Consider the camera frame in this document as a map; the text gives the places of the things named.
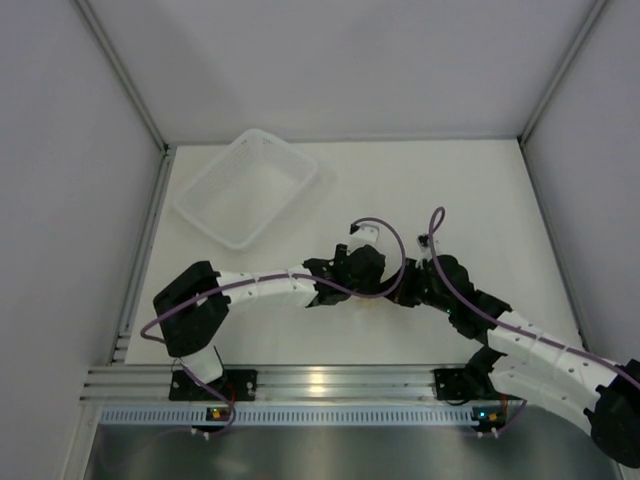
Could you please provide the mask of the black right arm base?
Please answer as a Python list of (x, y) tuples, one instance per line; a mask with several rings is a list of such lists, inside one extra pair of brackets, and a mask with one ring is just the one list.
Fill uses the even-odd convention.
[(439, 368), (433, 371), (436, 398), (451, 403), (479, 400), (518, 400), (498, 392), (487, 373), (467, 367)]

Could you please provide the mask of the clear zip top bag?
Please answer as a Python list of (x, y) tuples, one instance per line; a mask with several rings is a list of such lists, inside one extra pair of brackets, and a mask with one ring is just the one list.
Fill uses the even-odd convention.
[(352, 297), (349, 300), (349, 305), (353, 309), (369, 310), (369, 309), (377, 308), (379, 305), (382, 305), (384, 301), (385, 299), (383, 297), (380, 297), (380, 298)]

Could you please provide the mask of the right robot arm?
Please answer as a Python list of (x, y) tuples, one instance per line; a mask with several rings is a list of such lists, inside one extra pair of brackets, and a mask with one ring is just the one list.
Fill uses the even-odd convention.
[(444, 312), (481, 348), (465, 366), (478, 397), (504, 394), (541, 407), (584, 431), (607, 456), (639, 466), (639, 363), (618, 364), (571, 347), (506, 302), (478, 290), (451, 255), (405, 263), (391, 300)]

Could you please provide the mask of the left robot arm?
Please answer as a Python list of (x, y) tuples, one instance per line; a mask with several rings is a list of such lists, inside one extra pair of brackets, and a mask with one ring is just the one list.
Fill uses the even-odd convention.
[(273, 272), (219, 272), (199, 261), (157, 294), (153, 307), (169, 356), (193, 374), (194, 391), (210, 400), (226, 386), (214, 336), (228, 317), (275, 306), (333, 306), (354, 293), (377, 294), (385, 267), (385, 256), (373, 246), (350, 250), (344, 244), (330, 260), (311, 258)]

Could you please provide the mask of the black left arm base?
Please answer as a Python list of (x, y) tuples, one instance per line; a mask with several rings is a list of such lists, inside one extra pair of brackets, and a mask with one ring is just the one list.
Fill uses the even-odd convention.
[[(258, 372), (254, 369), (227, 369), (224, 375), (209, 387), (229, 401), (255, 400)], [(216, 400), (216, 397), (198, 386), (183, 370), (172, 372), (169, 396), (174, 402)]]

